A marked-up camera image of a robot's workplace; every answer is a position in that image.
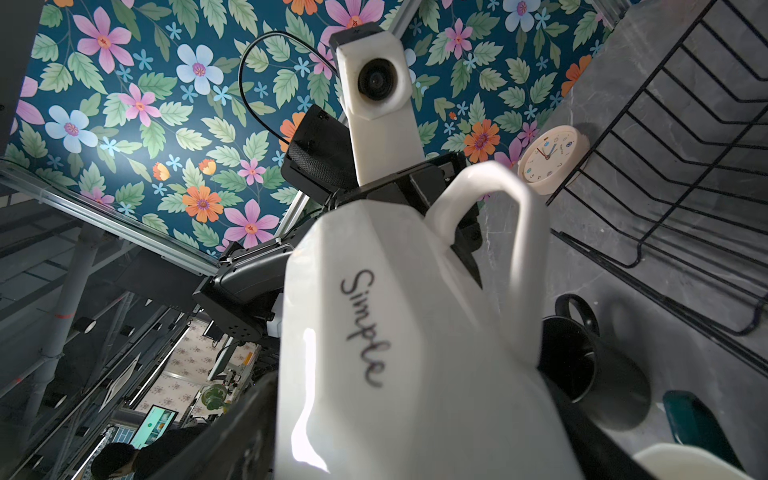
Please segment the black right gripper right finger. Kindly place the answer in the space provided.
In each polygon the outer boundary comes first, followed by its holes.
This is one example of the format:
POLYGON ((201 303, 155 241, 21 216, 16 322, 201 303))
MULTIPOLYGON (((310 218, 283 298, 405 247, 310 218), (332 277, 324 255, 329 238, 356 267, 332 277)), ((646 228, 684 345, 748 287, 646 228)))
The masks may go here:
POLYGON ((542 378, 585 479, 653 479, 647 470, 594 424, 579 406, 572 403, 553 381, 545 375, 542 378))

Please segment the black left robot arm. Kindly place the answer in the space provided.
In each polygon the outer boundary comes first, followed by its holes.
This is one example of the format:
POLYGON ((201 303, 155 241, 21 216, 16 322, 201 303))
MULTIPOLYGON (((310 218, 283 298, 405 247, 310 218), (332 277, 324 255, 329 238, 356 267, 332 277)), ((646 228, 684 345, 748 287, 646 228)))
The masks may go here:
POLYGON ((462 154, 449 152, 360 186, 348 128, 313 106, 293 134, 283 169, 309 190, 319 208, 258 246, 231 242, 217 273, 203 280, 193 297, 231 338, 264 343, 284 290, 287 261, 317 217, 357 200, 407 205, 425 213, 465 166, 462 154))

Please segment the white faceted mug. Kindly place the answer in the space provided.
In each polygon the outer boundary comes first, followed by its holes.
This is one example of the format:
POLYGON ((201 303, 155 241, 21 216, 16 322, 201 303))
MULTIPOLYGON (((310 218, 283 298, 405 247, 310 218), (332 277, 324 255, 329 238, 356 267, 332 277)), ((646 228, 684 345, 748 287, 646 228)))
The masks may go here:
POLYGON ((578 479, 538 372, 549 221, 506 167, 463 170, 426 213, 357 200, 323 216, 285 279, 279 479, 578 479), (517 203, 497 313, 453 252, 484 195, 517 203))

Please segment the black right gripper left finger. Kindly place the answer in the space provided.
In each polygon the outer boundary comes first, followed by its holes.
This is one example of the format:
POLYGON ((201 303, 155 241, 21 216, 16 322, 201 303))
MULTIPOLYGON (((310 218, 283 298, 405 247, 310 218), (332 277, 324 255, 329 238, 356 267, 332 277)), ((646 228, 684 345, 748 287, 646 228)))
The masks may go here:
POLYGON ((278 373, 270 372, 243 394, 153 477, 273 479, 277 432, 278 373))

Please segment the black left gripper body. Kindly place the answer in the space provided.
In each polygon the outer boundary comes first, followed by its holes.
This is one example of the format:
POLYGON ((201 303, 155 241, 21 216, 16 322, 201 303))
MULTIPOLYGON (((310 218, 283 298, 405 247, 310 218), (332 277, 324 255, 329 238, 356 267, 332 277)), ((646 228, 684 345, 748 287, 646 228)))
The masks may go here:
POLYGON ((281 174, 325 211, 368 199, 424 214, 465 167, 464 156, 451 152, 359 186, 349 129, 314 105, 292 136, 281 174))

